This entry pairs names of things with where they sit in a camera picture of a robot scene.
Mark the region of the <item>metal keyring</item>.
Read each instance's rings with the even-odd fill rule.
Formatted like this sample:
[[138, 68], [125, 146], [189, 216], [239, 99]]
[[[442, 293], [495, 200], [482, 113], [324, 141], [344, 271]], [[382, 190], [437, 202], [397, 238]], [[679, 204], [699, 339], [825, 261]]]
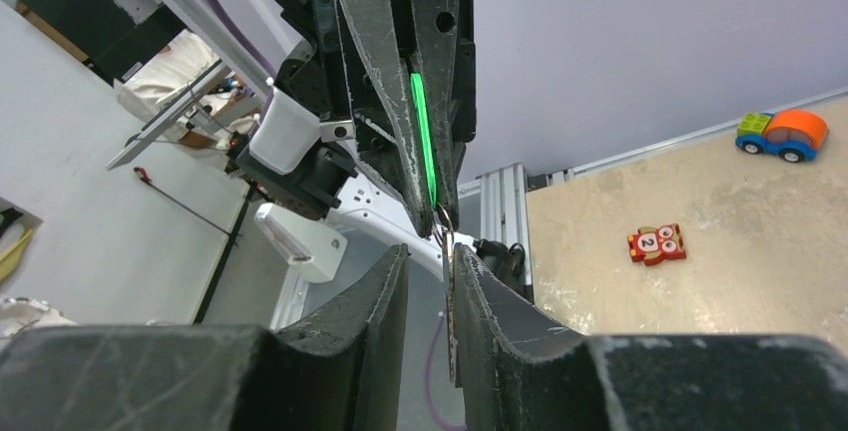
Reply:
[[455, 243], [455, 232], [450, 214], [440, 204], [436, 205], [434, 212], [436, 217], [434, 218], [433, 237], [442, 251], [448, 253], [453, 250]]

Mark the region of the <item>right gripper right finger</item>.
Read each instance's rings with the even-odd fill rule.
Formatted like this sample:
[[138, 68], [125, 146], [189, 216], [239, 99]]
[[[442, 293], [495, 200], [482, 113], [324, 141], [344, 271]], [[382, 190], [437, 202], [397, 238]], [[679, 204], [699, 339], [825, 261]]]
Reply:
[[802, 335], [583, 335], [454, 251], [471, 430], [843, 430], [847, 360]]

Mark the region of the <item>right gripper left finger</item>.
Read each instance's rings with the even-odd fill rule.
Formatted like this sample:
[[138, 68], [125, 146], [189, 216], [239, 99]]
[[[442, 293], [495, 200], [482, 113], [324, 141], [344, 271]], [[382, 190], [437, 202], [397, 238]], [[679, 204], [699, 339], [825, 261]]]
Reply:
[[408, 251], [278, 331], [259, 326], [28, 330], [1, 354], [5, 430], [392, 430]]

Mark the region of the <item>silver key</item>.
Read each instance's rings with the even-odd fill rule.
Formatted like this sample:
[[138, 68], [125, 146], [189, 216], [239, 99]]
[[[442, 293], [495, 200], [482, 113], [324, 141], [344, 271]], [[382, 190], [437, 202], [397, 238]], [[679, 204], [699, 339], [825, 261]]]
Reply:
[[459, 377], [459, 365], [457, 360], [457, 340], [455, 337], [454, 326], [454, 271], [453, 271], [453, 251], [454, 251], [454, 233], [445, 229], [443, 235], [443, 274], [446, 292], [446, 330], [448, 344], [448, 359], [449, 359], [449, 377], [451, 383], [459, 388], [461, 380]]

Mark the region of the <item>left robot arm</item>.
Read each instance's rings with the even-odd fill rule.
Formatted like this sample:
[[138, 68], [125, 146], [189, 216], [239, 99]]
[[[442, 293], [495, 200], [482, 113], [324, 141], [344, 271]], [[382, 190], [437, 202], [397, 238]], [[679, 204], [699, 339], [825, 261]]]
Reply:
[[301, 36], [234, 161], [272, 200], [320, 221], [369, 178], [410, 243], [456, 224], [456, 180], [477, 131], [474, 0], [274, 0]]

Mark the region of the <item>green key tag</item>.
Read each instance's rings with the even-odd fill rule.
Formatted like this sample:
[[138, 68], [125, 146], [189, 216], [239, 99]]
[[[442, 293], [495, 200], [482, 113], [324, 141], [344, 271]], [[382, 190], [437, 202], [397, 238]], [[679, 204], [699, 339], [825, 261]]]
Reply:
[[415, 72], [411, 73], [410, 84], [413, 104], [415, 106], [416, 117], [419, 126], [420, 139], [422, 141], [423, 163], [426, 176], [428, 197], [431, 207], [435, 209], [437, 206], [438, 199], [437, 176], [424, 81], [421, 74]]

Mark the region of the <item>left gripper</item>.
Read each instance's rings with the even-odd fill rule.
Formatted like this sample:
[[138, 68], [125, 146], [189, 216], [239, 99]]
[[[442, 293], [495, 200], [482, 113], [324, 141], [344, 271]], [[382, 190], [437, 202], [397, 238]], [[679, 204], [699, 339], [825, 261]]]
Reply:
[[[457, 225], [457, 142], [471, 142], [477, 126], [473, 0], [274, 1], [309, 45], [306, 57], [283, 61], [276, 86], [324, 121], [353, 111], [388, 121], [394, 149], [358, 153], [369, 176], [404, 204], [416, 234], [427, 238], [433, 211], [402, 60], [421, 77], [436, 203]], [[345, 50], [358, 57], [344, 58]]]

